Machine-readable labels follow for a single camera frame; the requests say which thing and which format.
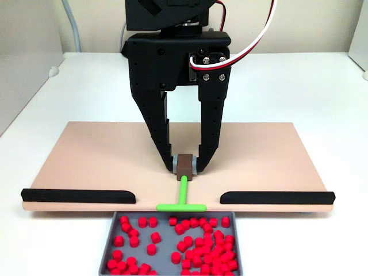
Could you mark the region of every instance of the red peg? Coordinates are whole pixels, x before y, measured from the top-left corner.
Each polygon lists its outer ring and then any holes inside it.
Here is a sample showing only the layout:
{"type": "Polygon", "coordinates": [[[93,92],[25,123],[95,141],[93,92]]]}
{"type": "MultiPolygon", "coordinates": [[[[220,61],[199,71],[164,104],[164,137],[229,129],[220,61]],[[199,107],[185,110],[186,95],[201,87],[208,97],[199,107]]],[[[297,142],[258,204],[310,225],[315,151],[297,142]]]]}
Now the red peg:
{"type": "Polygon", "coordinates": [[[232,235],[227,235],[227,236],[225,237],[225,243],[231,243],[231,244],[234,244],[234,241],[235,241],[235,238],[234,238],[234,236],[232,236],[232,235]]]}
{"type": "Polygon", "coordinates": [[[129,243],[130,243],[131,247],[133,247],[133,248],[138,247],[139,246],[139,239],[138,239],[138,237],[132,236],[129,239],[129,243]]]}
{"type": "Polygon", "coordinates": [[[126,263],[128,266],[136,265],[137,259],[135,257],[129,257],[128,259],[126,259],[126,263]]]}
{"type": "Polygon", "coordinates": [[[221,220],[221,226],[224,227],[224,228],[229,228],[230,227],[230,218],[223,217],[223,219],[221,220]]]}
{"type": "Polygon", "coordinates": [[[193,238],[191,236],[186,236],[184,238],[184,242],[186,243],[186,245],[188,247],[192,247],[193,246],[193,238]]]}
{"type": "Polygon", "coordinates": [[[180,263],[181,259],[182,259],[182,256],[180,255],[179,252],[173,252],[171,254],[171,262],[173,264],[177,265],[178,263],[180,263]]]}
{"type": "Polygon", "coordinates": [[[209,220],[209,224],[212,226],[212,227],[217,227],[217,219],[216,218],[210,218],[209,220]]]}
{"type": "Polygon", "coordinates": [[[197,228],[198,226],[200,226],[200,222],[195,217],[192,217],[190,219],[190,226],[192,228],[197,228]]]}
{"type": "Polygon", "coordinates": [[[125,233],[129,233],[130,230],[132,230],[132,226],[128,223],[124,223],[122,226],[121,226],[121,230],[125,233]]]}
{"type": "Polygon", "coordinates": [[[198,237],[198,238],[195,239],[194,244],[195,244],[195,247],[202,247],[202,246],[205,245],[205,241],[204,241],[203,238],[198,237]]]}
{"type": "Polygon", "coordinates": [[[159,243],[161,242],[161,236],[158,232],[154,232],[151,234],[151,240],[153,243],[159,243]]]}
{"type": "Polygon", "coordinates": [[[122,216],[120,218],[120,224],[123,225],[124,223],[130,224],[129,218],[127,216],[122,216]]]}
{"type": "Polygon", "coordinates": [[[184,253],[188,249],[188,246],[187,246],[187,244],[184,241],[181,240],[181,241],[179,241],[179,243],[177,245],[177,249],[181,253],[184,253]]]}
{"type": "Polygon", "coordinates": [[[113,259],[116,262],[120,262],[122,260],[122,252],[120,250],[114,250],[113,251],[113,259]]]}
{"type": "Polygon", "coordinates": [[[158,224],[158,221],[155,217],[150,217],[148,220],[149,227],[155,228],[158,224]]]}
{"type": "Polygon", "coordinates": [[[176,217],[170,217],[169,220],[168,220],[168,224],[170,226],[175,226],[175,225],[177,225],[177,223],[178,223],[178,219],[176,217]]]}
{"type": "Polygon", "coordinates": [[[116,236],[114,239],[115,247],[122,247],[124,245],[124,238],[122,236],[116,236]]]}
{"type": "Polygon", "coordinates": [[[156,245],[154,245],[154,244],[149,244],[149,245],[147,246],[147,254],[148,254],[149,256],[153,256],[153,255],[155,255],[155,254],[156,254],[156,252],[157,252],[157,247],[156,247],[156,245]]]}
{"type": "Polygon", "coordinates": [[[185,233],[185,229],[181,224],[177,224],[174,229],[178,235],[183,235],[185,233]]]}
{"type": "Polygon", "coordinates": [[[117,262],[115,260],[108,261],[108,264],[107,264],[108,270],[111,272],[113,269],[116,268],[116,264],[117,262]]]}
{"type": "Polygon", "coordinates": [[[187,250],[185,252],[185,258],[188,259],[188,260],[193,260],[193,258],[194,258],[193,250],[187,250]]]}
{"type": "Polygon", "coordinates": [[[213,232],[212,226],[209,223],[203,225],[203,231],[205,231],[205,233],[212,233],[213,232]]]}
{"type": "Polygon", "coordinates": [[[138,237],[139,236],[139,232],[138,232],[137,229],[132,228],[132,230],[129,231],[128,236],[129,237],[133,237],[133,236],[138,237]]]}
{"type": "Polygon", "coordinates": [[[140,228],[147,227],[147,224],[148,224],[148,221],[147,221],[147,219],[145,217],[141,217],[141,218],[138,219],[138,226],[140,228]]]}
{"type": "Polygon", "coordinates": [[[182,260],[182,268],[183,269],[190,269],[191,268],[190,260],[187,260],[187,259],[182,260]]]}

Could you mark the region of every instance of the red bead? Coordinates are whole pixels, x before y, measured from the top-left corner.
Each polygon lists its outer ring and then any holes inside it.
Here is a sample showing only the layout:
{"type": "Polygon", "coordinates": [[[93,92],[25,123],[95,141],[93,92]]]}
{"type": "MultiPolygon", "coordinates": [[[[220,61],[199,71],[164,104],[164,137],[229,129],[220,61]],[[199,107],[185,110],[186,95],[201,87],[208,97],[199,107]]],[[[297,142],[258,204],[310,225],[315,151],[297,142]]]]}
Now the red bead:
{"type": "Polygon", "coordinates": [[[129,223],[129,218],[127,216],[122,216],[120,218],[120,224],[123,225],[124,223],[130,224],[129,223]]]}
{"type": "Polygon", "coordinates": [[[129,257],[128,259],[126,259],[126,263],[128,266],[136,265],[137,259],[135,257],[129,257]]]}
{"type": "Polygon", "coordinates": [[[185,252],[185,258],[188,259],[188,260],[193,260],[193,258],[194,258],[193,250],[187,250],[185,252]]]}
{"type": "Polygon", "coordinates": [[[179,241],[179,243],[177,245],[177,249],[180,252],[184,253],[188,249],[188,246],[184,241],[181,240],[181,241],[179,241]]]}
{"type": "Polygon", "coordinates": [[[221,237],[215,238],[214,242],[216,243],[217,246],[223,246],[225,244],[224,239],[221,237]]]}
{"type": "Polygon", "coordinates": [[[190,269],[191,265],[190,265],[190,260],[184,259],[182,260],[182,268],[183,269],[190,269]]]}
{"type": "Polygon", "coordinates": [[[185,233],[185,229],[181,224],[177,224],[174,229],[178,235],[183,235],[185,233]]]}
{"type": "Polygon", "coordinates": [[[227,236],[225,237],[225,243],[231,243],[231,244],[234,244],[234,241],[235,241],[235,238],[234,238],[234,236],[232,236],[232,235],[227,235],[227,236]]]}
{"type": "Polygon", "coordinates": [[[200,256],[195,255],[193,258],[193,267],[201,267],[202,265],[202,259],[200,256]]]}
{"type": "Polygon", "coordinates": [[[211,268],[211,274],[212,275],[222,275],[222,272],[221,272],[221,265],[219,266],[213,266],[211,268]]]}
{"type": "Polygon", "coordinates": [[[158,232],[154,232],[151,234],[151,240],[153,243],[159,243],[161,242],[161,236],[158,232]]]}
{"type": "Polygon", "coordinates": [[[173,252],[171,254],[171,262],[173,264],[177,265],[178,263],[180,263],[181,259],[182,259],[182,256],[180,255],[179,252],[173,252]]]}
{"type": "Polygon", "coordinates": [[[209,224],[212,226],[212,227],[217,227],[217,219],[216,218],[210,218],[209,220],[209,224]]]}
{"type": "Polygon", "coordinates": [[[116,262],[120,262],[122,260],[122,252],[120,250],[114,250],[113,251],[113,259],[116,262]]]}
{"type": "Polygon", "coordinates": [[[226,251],[231,251],[233,249],[233,245],[231,243],[225,243],[224,248],[226,251]]]}
{"type": "Polygon", "coordinates": [[[212,226],[209,223],[203,225],[203,231],[205,231],[205,233],[212,233],[213,232],[212,226]]]}
{"type": "Polygon", "coordinates": [[[193,238],[191,236],[186,236],[184,238],[184,242],[186,243],[186,245],[188,247],[192,247],[193,246],[193,238]]]}
{"type": "Polygon", "coordinates": [[[115,247],[122,247],[124,245],[124,238],[122,236],[116,236],[114,239],[115,247]]]}
{"type": "Polygon", "coordinates": [[[180,273],[180,275],[190,275],[190,270],[189,269],[183,269],[182,272],[180,273]]]}
{"type": "Polygon", "coordinates": [[[224,228],[230,227],[230,218],[223,217],[223,219],[221,220],[221,226],[224,228]]]}
{"type": "Polygon", "coordinates": [[[146,270],[147,272],[151,271],[151,266],[146,264],[146,263],[142,263],[140,268],[143,269],[143,270],[146,270]]]}
{"type": "Polygon", "coordinates": [[[110,273],[111,273],[111,275],[120,275],[120,270],[119,269],[113,269],[110,273]]]}
{"type": "Polygon", "coordinates": [[[203,250],[201,247],[197,247],[195,249],[193,249],[193,253],[197,256],[203,256],[203,250]]]}
{"type": "Polygon", "coordinates": [[[130,230],[130,231],[129,231],[128,236],[129,236],[129,237],[133,237],[133,236],[138,237],[138,236],[139,236],[139,232],[138,232],[138,230],[137,230],[137,229],[134,229],[134,228],[133,228],[132,230],[130,230]]]}
{"type": "Polygon", "coordinates": [[[206,263],[207,265],[210,265],[212,263],[212,256],[211,255],[205,255],[203,257],[203,262],[206,263]]]}
{"type": "Polygon", "coordinates": [[[229,265],[228,265],[227,263],[223,263],[223,264],[221,265],[221,271],[222,271],[223,273],[225,273],[225,272],[227,272],[227,271],[230,271],[229,265]]]}
{"type": "Polygon", "coordinates": [[[139,272],[139,267],[136,264],[132,264],[131,266],[129,266],[128,270],[132,275],[137,275],[139,272]]]}
{"type": "Polygon", "coordinates": [[[197,228],[198,226],[200,226],[200,222],[195,217],[192,217],[190,219],[190,226],[192,228],[197,228]]]}
{"type": "Polygon", "coordinates": [[[133,248],[138,247],[139,246],[139,239],[138,239],[138,237],[132,236],[129,239],[129,243],[130,243],[131,247],[133,247],[133,248]]]}
{"type": "Polygon", "coordinates": [[[112,271],[113,269],[115,269],[116,264],[117,264],[117,262],[115,260],[108,261],[108,264],[107,264],[108,270],[112,271]]]}
{"type": "Polygon", "coordinates": [[[175,226],[175,225],[177,225],[177,223],[178,223],[178,219],[176,217],[170,217],[169,220],[168,220],[168,224],[170,226],[175,226]]]}
{"type": "Polygon", "coordinates": [[[127,269],[127,264],[123,261],[120,261],[116,264],[116,268],[120,270],[120,272],[124,272],[127,269]]]}
{"type": "Polygon", "coordinates": [[[155,228],[158,224],[158,221],[155,217],[150,217],[148,220],[149,227],[155,228]]]}
{"type": "Polygon", "coordinates": [[[194,244],[195,244],[195,247],[202,247],[205,245],[205,240],[201,237],[198,237],[195,239],[194,244]]]}
{"type": "Polygon", "coordinates": [[[147,219],[145,217],[141,217],[141,218],[138,219],[138,226],[140,228],[147,227],[147,224],[148,224],[148,222],[147,222],[147,219]]]}
{"type": "Polygon", "coordinates": [[[182,221],[182,225],[184,227],[185,230],[189,230],[190,228],[190,221],[189,220],[183,220],[182,221]]]}
{"type": "Polygon", "coordinates": [[[156,247],[156,245],[154,245],[154,244],[149,244],[149,245],[147,246],[147,254],[148,254],[149,256],[153,256],[153,255],[155,255],[155,254],[156,254],[156,252],[157,252],[157,247],[156,247]]]}
{"type": "Polygon", "coordinates": [[[221,261],[221,259],[220,258],[213,258],[212,259],[212,265],[213,266],[221,266],[222,265],[222,261],[221,261]]]}
{"type": "Polygon", "coordinates": [[[124,223],[121,225],[121,230],[125,233],[129,233],[132,230],[132,226],[128,223],[124,223]]]}
{"type": "Polygon", "coordinates": [[[203,252],[203,255],[207,255],[211,252],[211,248],[209,248],[209,246],[203,246],[202,252],[203,252]]]}
{"type": "Polygon", "coordinates": [[[205,219],[204,217],[201,217],[199,220],[199,223],[200,223],[200,227],[203,227],[207,223],[207,219],[205,219]]]}
{"type": "Polygon", "coordinates": [[[209,275],[210,267],[208,264],[202,264],[201,266],[201,275],[209,275]]]}
{"type": "Polygon", "coordinates": [[[230,269],[230,271],[237,270],[237,261],[235,261],[235,260],[230,260],[230,261],[228,262],[228,265],[229,265],[229,269],[230,269]]]}
{"type": "Polygon", "coordinates": [[[216,231],[213,233],[213,236],[214,236],[214,238],[215,238],[215,239],[216,239],[217,237],[224,238],[224,234],[223,234],[220,230],[216,230],[216,231]]]}

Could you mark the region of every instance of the table surface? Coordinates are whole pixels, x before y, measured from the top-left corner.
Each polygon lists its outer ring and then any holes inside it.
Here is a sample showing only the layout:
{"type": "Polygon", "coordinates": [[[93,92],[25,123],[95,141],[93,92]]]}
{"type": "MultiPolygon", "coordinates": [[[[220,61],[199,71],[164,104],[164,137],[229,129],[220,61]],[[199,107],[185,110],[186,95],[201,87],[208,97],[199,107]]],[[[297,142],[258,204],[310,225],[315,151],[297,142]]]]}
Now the table surface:
{"type": "MultiPolygon", "coordinates": [[[[68,121],[143,121],[128,62],[66,53],[0,137],[2,275],[97,275],[113,213],[26,212],[30,187],[68,121]]],[[[346,53],[254,54],[233,67],[224,122],[293,122],[331,213],[237,213],[244,275],[366,275],[368,82],[346,53]]],[[[172,122],[200,121],[195,87],[168,93],[172,122]]]]}

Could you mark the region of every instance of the white wire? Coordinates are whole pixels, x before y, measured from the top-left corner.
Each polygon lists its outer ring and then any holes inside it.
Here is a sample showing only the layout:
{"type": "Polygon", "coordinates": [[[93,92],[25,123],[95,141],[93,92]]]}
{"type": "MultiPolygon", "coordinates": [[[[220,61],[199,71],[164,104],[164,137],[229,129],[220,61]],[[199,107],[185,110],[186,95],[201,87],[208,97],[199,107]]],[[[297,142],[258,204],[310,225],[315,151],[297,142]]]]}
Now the white wire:
{"type": "Polygon", "coordinates": [[[236,54],[235,56],[229,58],[228,60],[226,60],[224,62],[213,63],[213,64],[208,64],[208,65],[195,64],[193,62],[193,57],[191,56],[190,57],[190,65],[192,65],[193,67],[196,67],[196,68],[214,68],[214,67],[218,67],[218,66],[229,64],[229,63],[233,62],[234,60],[236,60],[239,56],[244,55],[246,52],[249,51],[249,49],[251,49],[262,38],[262,36],[264,35],[264,33],[266,33],[267,29],[269,28],[269,26],[271,24],[272,19],[274,18],[276,6],[277,6],[277,0],[274,0],[274,4],[272,6],[271,13],[270,13],[270,18],[267,21],[266,25],[264,26],[263,30],[257,36],[257,38],[247,48],[245,48],[244,50],[242,50],[240,53],[236,54]]]}

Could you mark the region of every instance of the screw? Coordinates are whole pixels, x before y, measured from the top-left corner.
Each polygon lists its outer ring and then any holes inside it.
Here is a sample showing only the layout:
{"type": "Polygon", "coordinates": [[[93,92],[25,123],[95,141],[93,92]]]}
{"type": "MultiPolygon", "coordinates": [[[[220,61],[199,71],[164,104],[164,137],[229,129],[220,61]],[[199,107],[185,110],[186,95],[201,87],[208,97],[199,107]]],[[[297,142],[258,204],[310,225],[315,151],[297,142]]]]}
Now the screw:
{"type": "Polygon", "coordinates": [[[221,74],[218,76],[218,79],[221,80],[222,82],[226,79],[225,74],[221,74]]]}
{"type": "Polygon", "coordinates": [[[205,57],[204,59],[203,59],[203,64],[209,64],[209,57],[205,57]]]}
{"type": "Polygon", "coordinates": [[[202,79],[206,82],[209,81],[209,74],[204,74],[202,79]]]}

